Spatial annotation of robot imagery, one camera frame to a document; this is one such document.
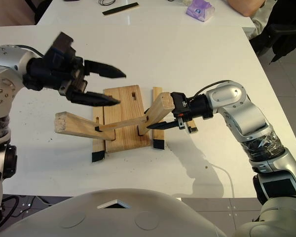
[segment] black wire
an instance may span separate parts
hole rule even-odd
[[[4,225],[4,223],[12,216],[12,213],[15,211],[16,207],[18,206],[19,204],[19,197],[16,196],[16,195],[13,195],[13,196],[8,196],[4,199],[2,199],[2,202],[6,202],[10,199],[15,199],[15,204],[14,206],[12,207],[12,209],[9,211],[9,213],[7,214],[7,216],[0,222],[0,227]]]
[[[30,205],[29,208],[26,208],[26,209],[22,210],[22,212],[20,212],[20,213],[17,214],[16,216],[12,216],[12,217],[19,217],[21,214],[23,214],[23,212],[30,210],[30,209],[32,208],[32,206],[33,206],[33,202],[34,202],[34,199],[35,199],[35,198],[36,198],[36,196],[33,197],[32,201],[31,201],[31,205]]]
[[[99,0],[99,4],[101,6],[109,6],[109,5],[112,5],[114,2],[115,2],[115,0],[112,0],[112,1],[107,2],[107,3],[105,3],[105,0]]]
[[[23,44],[17,44],[16,46],[18,46],[20,48],[27,48],[27,49],[33,51],[34,53],[36,53],[39,57],[44,57],[44,54],[40,53],[37,49],[34,49],[33,47],[23,45]]]
[[[208,89],[209,87],[212,87],[213,85],[217,85],[217,84],[220,84],[220,83],[223,83],[223,82],[227,82],[227,81],[231,81],[231,80],[220,80],[220,81],[217,81],[217,82],[215,82],[215,83],[212,83],[212,84],[210,84],[210,85],[208,85],[208,86],[206,86],[206,87],[200,89],[200,90],[199,90],[199,91],[193,96],[193,98],[190,100],[190,102],[191,102],[192,100],[194,100],[195,97],[198,96],[199,93],[201,93],[203,90],[206,90],[206,89]]]

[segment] wood grain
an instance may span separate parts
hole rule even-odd
[[[97,132],[94,127],[99,126],[99,123],[68,112],[57,113],[55,115],[54,125],[56,133],[104,140],[115,139],[114,131]]]
[[[146,134],[150,130],[147,128],[149,125],[160,122],[160,120],[167,116],[172,110],[174,110],[174,103],[170,93],[160,93],[146,112],[148,116],[147,122],[138,125],[139,134]]]
[[[105,132],[105,131],[114,130],[114,129],[117,129],[120,127],[127,127],[130,125],[138,125],[138,124],[144,123],[146,121],[147,121],[147,117],[141,116],[138,118],[132,118],[132,119],[124,120],[121,122],[114,122],[114,123],[110,123],[110,124],[106,124],[106,125],[101,125],[101,126],[99,126],[99,130],[102,132]]]
[[[104,93],[121,101],[118,105],[104,107],[104,124],[144,116],[142,96],[138,85],[105,89]],[[106,152],[150,146],[149,135],[139,136],[137,128],[137,125],[131,125],[115,129],[116,139],[105,142]]]
[[[93,107],[93,121],[98,124],[104,124],[103,107]],[[105,141],[102,139],[93,139],[93,152],[105,151]]]
[[[153,93],[153,101],[156,100],[158,95],[162,92],[162,87],[153,87],[152,93]],[[164,140],[164,130],[158,130],[154,129],[152,130],[152,138],[153,140]]]

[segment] white table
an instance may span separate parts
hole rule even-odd
[[[126,79],[91,75],[88,91],[138,84],[145,109],[151,105],[153,86],[191,96],[222,79],[243,84],[296,159],[296,138],[241,28],[2,27],[0,44],[27,44],[44,53],[60,30],[73,37],[77,55],[110,63],[127,74]],[[186,36],[192,31],[187,47]],[[100,189],[143,188],[175,197],[230,198],[230,175],[236,198],[256,197],[248,158],[220,115],[196,119],[199,132],[191,136],[175,128],[166,130],[164,151],[139,148],[106,154],[103,162],[91,163],[91,139],[54,133],[54,115],[62,111],[92,118],[90,107],[72,104],[57,91],[22,89],[16,96],[10,127],[18,167],[4,181],[5,193],[76,196]]]
[[[103,11],[122,5],[138,2],[139,7],[104,16]],[[215,7],[214,16],[207,22],[200,22],[186,15],[187,6],[182,0],[116,0],[110,6],[100,6],[98,0],[67,2],[53,0],[38,25],[52,24],[117,24],[117,25],[195,25],[238,26],[251,33],[255,25],[250,17],[244,17],[224,0],[210,0]]]

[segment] wooden leg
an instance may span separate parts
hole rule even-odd
[[[168,113],[174,110],[173,99],[169,92],[163,92],[158,95],[152,106],[146,112],[147,122],[138,125],[139,135],[146,134],[150,129],[147,127],[160,122]]]
[[[93,107],[93,121],[95,123],[104,123],[103,107]],[[92,162],[105,158],[105,140],[93,139]]]
[[[130,121],[144,116],[142,96],[138,85],[105,89],[104,93],[120,100],[120,104],[104,107],[104,125]],[[115,129],[114,141],[105,142],[107,153],[150,146],[149,134],[138,135],[138,123]]]
[[[54,123],[56,133],[110,141],[115,139],[114,131],[97,132],[94,128],[101,124],[68,112],[57,113]]]
[[[156,100],[158,95],[162,92],[162,87],[153,87],[153,101]],[[152,137],[153,137],[153,148],[162,149],[164,150],[164,130],[154,129],[152,130]]]
[[[188,132],[190,134],[198,132],[198,129],[196,127],[196,124],[195,124],[194,120],[188,121],[186,124],[187,124]]]

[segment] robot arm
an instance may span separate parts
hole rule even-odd
[[[149,128],[178,126],[183,129],[184,122],[192,118],[209,119],[219,113],[257,173],[253,183],[263,204],[260,217],[256,222],[241,226],[234,236],[296,236],[296,161],[260,109],[250,101],[244,87],[233,81],[224,81],[215,89],[201,95],[197,93],[191,98],[177,92],[171,95],[175,104],[172,111],[175,121],[153,124]]]
[[[58,90],[72,103],[90,106],[110,106],[119,101],[103,94],[86,92],[85,76],[97,73],[108,78],[126,77],[119,69],[75,56],[73,39],[60,33],[42,58],[16,45],[0,46],[0,204],[2,181],[16,171],[16,147],[10,145],[9,112],[17,92],[26,87],[32,90]]]
[[[260,109],[249,99],[245,88],[234,81],[223,81],[205,94],[186,98],[183,93],[172,92],[175,121],[153,124],[151,129],[168,129],[193,118],[209,119],[221,114],[227,127],[249,156],[254,172],[254,186],[259,201],[270,198],[296,198],[296,161],[275,134],[272,125]]]

